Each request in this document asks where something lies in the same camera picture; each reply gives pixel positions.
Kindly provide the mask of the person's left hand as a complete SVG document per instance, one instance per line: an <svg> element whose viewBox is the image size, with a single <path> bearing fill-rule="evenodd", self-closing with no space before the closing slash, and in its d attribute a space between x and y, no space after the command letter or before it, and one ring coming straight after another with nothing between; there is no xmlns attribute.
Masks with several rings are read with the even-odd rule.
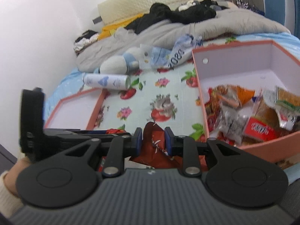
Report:
<svg viewBox="0 0 300 225"><path fill-rule="evenodd" d="M31 161L28 157L23 157L18 160L15 165L8 171L4 176L4 185L8 191L14 196L18 197L18 192L16 188L16 180L19 174L28 166L31 165Z"/></svg>

